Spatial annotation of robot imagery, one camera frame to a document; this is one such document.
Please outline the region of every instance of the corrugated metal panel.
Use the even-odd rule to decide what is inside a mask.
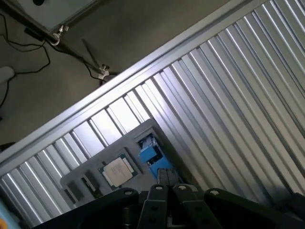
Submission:
[[[304,22],[304,2],[274,0],[184,44],[196,45],[123,96],[88,105],[91,115],[4,175],[2,188],[31,225],[66,212],[60,178],[152,117],[202,189],[267,205],[305,194]]]

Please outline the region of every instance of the white object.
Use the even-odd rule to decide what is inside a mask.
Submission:
[[[8,81],[15,74],[14,69],[5,66],[0,68],[0,83]]]
[[[106,177],[118,187],[132,178],[132,173],[122,158],[115,159],[104,167]]]

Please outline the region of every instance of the gray floor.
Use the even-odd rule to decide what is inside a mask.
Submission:
[[[100,63],[123,71],[171,38],[219,8],[228,0],[112,0],[76,23],[66,34],[67,42],[85,53],[85,38]],[[35,42],[24,27],[7,18],[10,38]],[[38,69],[46,63],[43,50],[20,53],[0,40],[0,66],[16,71]],[[51,65],[37,74],[19,75],[0,110],[0,144],[19,141],[56,115],[98,88],[77,60],[48,48]],[[6,85],[0,84],[0,100]]]

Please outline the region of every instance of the screw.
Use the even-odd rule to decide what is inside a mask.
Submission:
[[[124,194],[125,195],[131,195],[133,193],[133,191],[125,191]]]
[[[180,185],[178,188],[179,188],[180,190],[186,190],[186,186],[184,186],[184,185]]]
[[[213,194],[214,196],[219,195],[219,192],[218,192],[218,191],[216,191],[216,190],[212,190],[212,191],[210,191],[210,193],[211,193],[211,194]]]
[[[67,31],[69,30],[69,26],[64,25],[64,26],[63,26],[63,29],[67,32]]]

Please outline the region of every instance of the black cable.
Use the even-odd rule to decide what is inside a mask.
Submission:
[[[6,82],[6,91],[5,91],[5,95],[4,95],[4,97],[3,97],[3,100],[2,100],[2,102],[1,102],[1,104],[0,104],[0,108],[4,105],[4,103],[5,103],[5,101],[6,101],[7,97],[8,97],[9,89],[10,89],[10,81],[11,81],[12,79],[14,79],[15,77],[16,77],[16,75],[14,75],[14,76],[11,77],[10,79],[8,79],[7,82]]]
[[[10,89],[10,81],[11,81],[13,78],[15,78],[17,75],[38,73],[38,72],[40,72],[41,70],[43,70],[44,68],[46,68],[47,66],[49,66],[49,65],[51,64],[51,60],[50,60],[49,53],[48,53],[46,47],[44,46],[46,42],[47,42],[47,43],[50,45],[50,47],[53,48],[55,51],[61,52],[61,53],[67,54],[67,55],[70,55],[70,56],[72,56],[72,57],[74,57],[74,58],[80,60],[80,61],[86,66],[86,68],[87,68],[87,70],[88,70],[88,72],[89,72],[91,78],[106,83],[106,81],[105,81],[104,79],[100,79],[100,78],[94,77],[94,76],[92,75],[92,72],[91,72],[91,70],[90,70],[90,68],[89,68],[89,66],[88,66],[88,64],[87,64],[87,62],[85,61],[85,59],[84,59],[82,56],[73,55],[73,54],[71,54],[71,53],[67,53],[67,52],[58,50],[58,49],[55,48],[49,41],[44,41],[41,45],[39,45],[39,44],[33,44],[33,43],[30,43],[30,44],[20,44],[20,43],[11,41],[11,40],[9,39],[8,26],[7,26],[6,18],[5,18],[5,16],[4,16],[2,13],[0,13],[0,16],[2,16],[2,18],[3,18],[3,21],[4,21],[4,29],[5,29],[5,33],[4,33],[4,34],[0,34],[0,36],[2,36],[2,37],[4,38],[4,40],[7,42],[7,44],[8,44],[10,47],[12,47],[12,48],[14,48],[15,50],[20,51],[20,52],[31,52],[31,51],[35,51],[35,50],[38,50],[38,49],[40,49],[40,48],[43,48],[44,51],[45,51],[45,53],[46,53],[46,56],[47,56],[47,58],[48,58],[48,63],[47,63],[46,65],[42,66],[40,69],[38,69],[38,70],[36,70],[36,71],[29,71],[29,72],[16,72],[15,75],[14,75],[13,77],[11,77],[11,78],[7,81],[7,87],[6,87],[5,95],[4,95],[3,100],[2,100],[2,102],[1,102],[1,104],[0,104],[0,108],[4,105],[4,103],[5,103],[6,99],[7,99],[7,96],[8,96],[8,94],[9,94],[9,89]],[[18,49],[17,47],[15,47],[15,46],[13,46],[12,44],[15,44],[15,45],[18,45],[18,46],[22,46],[22,47],[36,46],[36,48],[34,48],[34,49],[29,49],[29,50],[21,50],[21,49]]]
[[[4,34],[0,34],[0,36],[2,36],[2,37],[4,38],[4,40],[6,41],[6,43],[7,43],[10,47],[12,47],[12,48],[14,48],[14,49],[16,49],[16,50],[18,50],[18,51],[20,51],[20,52],[31,52],[31,51],[34,51],[34,50],[38,50],[38,49],[40,49],[40,48],[43,48],[44,51],[45,51],[45,53],[46,53],[46,56],[47,56],[47,58],[48,58],[48,63],[47,63],[46,65],[42,66],[39,70],[36,70],[36,71],[29,71],[29,72],[15,73],[15,75],[14,75],[13,77],[11,77],[10,79],[7,80],[7,82],[6,82],[6,91],[5,91],[5,95],[4,95],[4,97],[3,97],[3,99],[2,99],[2,102],[1,102],[1,104],[0,104],[0,108],[1,108],[1,107],[4,105],[4,103],[5,103],[5,101],[6,101],[7,97],[8,97],[9,90],[10,90],[10,82],[11,82],[12,79],[14,79],[17,75],[21,75],[21,74],[38,73],[38,72],[40,72],[42,69],[44,69],[44,68],[46,68],[48,65],[50,65],[51,60],[50,60],[50,57],[49,57],[49,54],[48,54],[47,49],[44,47],[45,42],[42,43],[41,45],[39,45],[39,44],[32,44],[32,43],[30,43],[30,44],[20,44],[20,43],[11,41],[11,40],[9,39],[8,26],[7,26],[6,18],[5,18],[5,16],[4,16],[2,13],[0,13],[0,16],[2,16],[2,18],[3,18],[3,21],[4,21],[4,29],[5,29],[5,33],[4,33]],[[13,46],[12,44],[15,44],[15,45],[18,45],[18,46],[22,46],[22,47],[36,46],[36,48],[34,48],[34,49],[29,49],[29,50],[21,50],[21,49],[16,48],[16,47]]]
[[[81,61],[81,62],[86,66],[86,68],[88,69],[88,72],[89,72],[91,78],[96,79],[96,80],[100,80],[100,81],[102,81],[102,82],[104,82],[104,83],[107,82],[107,81],[105,81],[104,79],[100,79],[100,78],[94,77],[94,76],[92,75],[92,72],[91,72],[89,66],[87,65],[85,59],[84,59],[82,56],[73,55],[73,54],[71,54],[71,53],[67,53],[67,52],[61,51],[61,50],[55,48],[50,42],[47,42],[47,43],[48,43],[48,44],[51,46],[51,48],[53,48],[55,51],[64,53],[64,54],[66,54],[66,55],[70,55],[70,56],[72,56],[72,57],[78,59],[79,61]]]

